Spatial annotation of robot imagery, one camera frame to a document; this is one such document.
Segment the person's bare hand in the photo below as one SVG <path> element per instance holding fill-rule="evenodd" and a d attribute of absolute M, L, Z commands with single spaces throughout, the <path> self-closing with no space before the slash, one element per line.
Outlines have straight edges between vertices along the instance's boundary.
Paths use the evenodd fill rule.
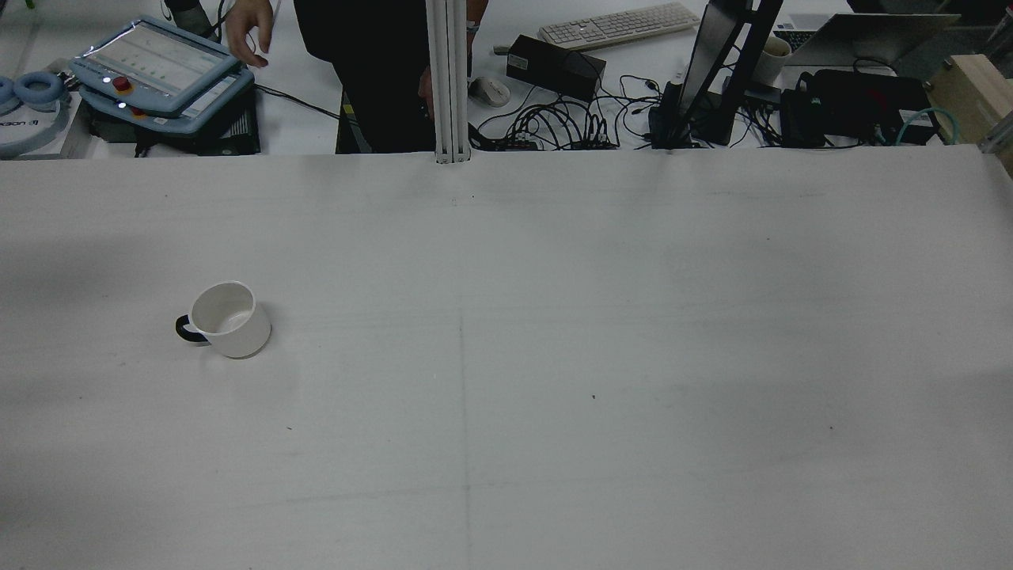
<path fill-rule="evenodd" d="M 274 32 L 271 1 L 234 1 L 225 19 L 226 40 L 231 55 L 250 67 L 268 66 Z"/>

